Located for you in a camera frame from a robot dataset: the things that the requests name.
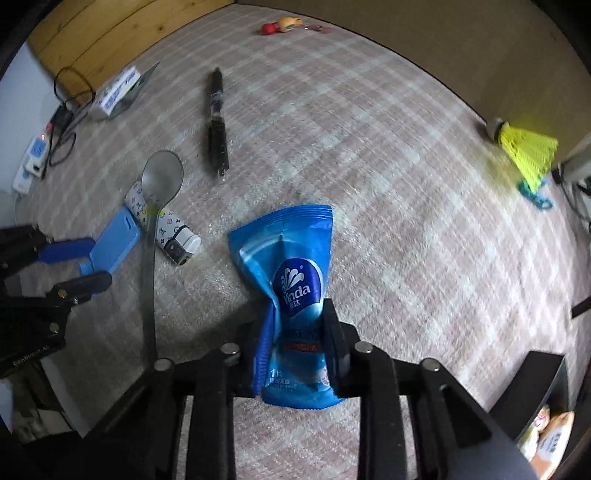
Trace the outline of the blue card holder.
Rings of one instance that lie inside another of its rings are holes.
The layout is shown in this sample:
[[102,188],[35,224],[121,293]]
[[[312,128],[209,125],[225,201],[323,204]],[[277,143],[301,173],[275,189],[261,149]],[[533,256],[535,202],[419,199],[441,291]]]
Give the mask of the blue card holder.
[[109,274],[118,268],[140,238],[135,219],[123,206],[103,230],[87,260],[79,265],[81,276],[100,271]]

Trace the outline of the white patterned lighter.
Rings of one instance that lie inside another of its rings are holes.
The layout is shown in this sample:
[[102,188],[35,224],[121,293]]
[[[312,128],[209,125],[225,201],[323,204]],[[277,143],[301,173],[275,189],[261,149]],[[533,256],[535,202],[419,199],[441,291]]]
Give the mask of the white patterned lighter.
[[[147,227],[147,204],[142,196],[141,181],[136,181],[124,198],[124,205],[138,224]],[[200,237],[167,208],[156,216],[155,244],[175,265],[184,265],[198,250]]]

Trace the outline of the grey metal spoon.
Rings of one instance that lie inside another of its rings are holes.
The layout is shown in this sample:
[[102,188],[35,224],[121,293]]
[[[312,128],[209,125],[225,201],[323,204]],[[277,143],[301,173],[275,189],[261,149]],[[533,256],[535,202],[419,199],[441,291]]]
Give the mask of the grey metal spoon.
[[157,359],[154,306],[156,217],[177,195],[182,182],[183,166],[172,151],[157,151],[146,161],[141,176],[142,196],[146,204],[146,234],[141,261],[140,312],[147,365],[152,365]]

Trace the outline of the blue Vinda tissue packet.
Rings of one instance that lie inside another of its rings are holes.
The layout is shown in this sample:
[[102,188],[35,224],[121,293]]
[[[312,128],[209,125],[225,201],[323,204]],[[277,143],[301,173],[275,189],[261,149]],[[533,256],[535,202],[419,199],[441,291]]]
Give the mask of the blue Vinda tissue packet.
[[242,277],[276,309],[270,366],[259,397],[270,405],[325,409],[342,402],[329,382],[322,307],[332,254],[332,207],[273,211],[228,234]]

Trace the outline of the yellow shuttlecock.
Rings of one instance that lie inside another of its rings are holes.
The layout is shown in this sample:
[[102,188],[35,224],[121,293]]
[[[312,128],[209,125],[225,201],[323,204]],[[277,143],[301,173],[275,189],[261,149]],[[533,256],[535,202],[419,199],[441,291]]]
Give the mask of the yellow shuttlecock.
[[551,171],[559,141],[556,138],[513,127],[501,118],[489,120],[487,135],[513,161],[529,189],[536,193]]

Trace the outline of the orange white tissue pack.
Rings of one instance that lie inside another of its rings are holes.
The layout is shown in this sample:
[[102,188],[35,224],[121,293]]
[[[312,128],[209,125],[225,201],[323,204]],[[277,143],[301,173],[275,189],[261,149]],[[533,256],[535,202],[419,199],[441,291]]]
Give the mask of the orange white tissue pack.
[[556,472],[568,445],[575,413],[567,411],[551,418],[543,430],[531,466],[540,480],[548,480]]

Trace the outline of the white power strip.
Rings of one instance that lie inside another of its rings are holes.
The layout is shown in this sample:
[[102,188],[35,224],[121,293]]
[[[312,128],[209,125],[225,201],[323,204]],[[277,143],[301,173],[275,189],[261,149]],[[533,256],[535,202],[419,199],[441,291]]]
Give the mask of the white power strip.
[[41,178],[49,150],[49,134],[40,133],[34,137],[26,149],[12,188],[20,195],[27,195],[34,178]]

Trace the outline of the beige checkered tablecloth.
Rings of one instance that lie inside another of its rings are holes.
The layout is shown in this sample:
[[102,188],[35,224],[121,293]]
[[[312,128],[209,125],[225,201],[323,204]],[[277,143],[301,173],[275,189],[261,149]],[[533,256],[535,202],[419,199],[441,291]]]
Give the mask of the beige checkered tablecloth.
[[[328,294],[342,321],[394,358],[439,359],[485,408],[532,350],[566,358],[576,395],[590,321],[589,236],[553,185],[540,211],[504,152],[440,82],[341,29],[263,37],[266,11],[230,6],[139,57],[158,62],[120,118],[80,126],[68,160],[17,207],[56,237],[97,236],[148,157],[183,162],[172,211],[201,239],[185,265],[159,256],[159,353],[197,359],[256,317],[228,233],[271,211],[334,211]],[[229,169],[208,160],[211,72],[223,77]]]

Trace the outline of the white blue small box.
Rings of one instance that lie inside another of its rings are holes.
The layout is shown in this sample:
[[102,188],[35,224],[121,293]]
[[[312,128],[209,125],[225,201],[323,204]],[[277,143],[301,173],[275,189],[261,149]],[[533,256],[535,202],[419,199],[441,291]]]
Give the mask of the white blue small box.
[[141,72],[131,65],[109,80],[96,94],[89,111],[94,121],[111,120],[128,110],[158,67],[154,63]]

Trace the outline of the black pen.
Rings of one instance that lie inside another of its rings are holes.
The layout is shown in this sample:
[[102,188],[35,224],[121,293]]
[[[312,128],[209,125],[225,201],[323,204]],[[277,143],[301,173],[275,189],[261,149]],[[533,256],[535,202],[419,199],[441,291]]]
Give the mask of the black pen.
[[211,118],[207,130],[208,160],[216,175],[223,179],[229,169],[228,139],[222,115],[223,77],[218,68],[211,72]]

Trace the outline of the black storage box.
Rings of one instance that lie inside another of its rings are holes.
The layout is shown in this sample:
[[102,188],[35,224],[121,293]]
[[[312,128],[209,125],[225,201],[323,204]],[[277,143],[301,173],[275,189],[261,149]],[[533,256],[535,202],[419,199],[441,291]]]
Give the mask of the black storage box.
[[545,405],[550,407],[552,414],[569,410],[566,358],[530,351],[493,405],[490,415],[513,441],[517,441]]

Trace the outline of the pine wood side panel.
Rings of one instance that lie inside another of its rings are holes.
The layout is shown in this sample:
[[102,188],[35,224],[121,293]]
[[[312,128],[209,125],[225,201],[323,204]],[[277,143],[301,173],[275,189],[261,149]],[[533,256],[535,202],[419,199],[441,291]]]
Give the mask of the pine wood side panel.
[[63,1],[33,30],[28,45],[69,93],[97,89],[142,52],[229,0]]

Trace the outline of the blue plastic clip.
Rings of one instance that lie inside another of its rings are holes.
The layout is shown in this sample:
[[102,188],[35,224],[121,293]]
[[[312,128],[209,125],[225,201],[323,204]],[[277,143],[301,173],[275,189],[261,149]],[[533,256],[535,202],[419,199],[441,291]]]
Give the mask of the blue plastic clip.
[[534,192],[525,180],[522,180],[517,188],[520,194],[539,210],[545,211],[553,208],[552,200],[541,195],[538,191]]

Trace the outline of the red orange toy keychain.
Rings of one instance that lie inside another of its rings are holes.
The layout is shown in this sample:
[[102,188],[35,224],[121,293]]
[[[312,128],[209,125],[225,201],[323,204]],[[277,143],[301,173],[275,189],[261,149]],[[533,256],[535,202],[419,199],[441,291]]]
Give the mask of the red orange toy keychain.
[[298,17],[280,17],[274,22],[263,24],[263,26],[260,27],[259,32],[260,34],[267,36],[277,33],[287,33],[294,30],[307,30],[322,34],[328,34],[332,31],[332,29],[327,26],[305,23],[304,20],[301,20],[301,18]]

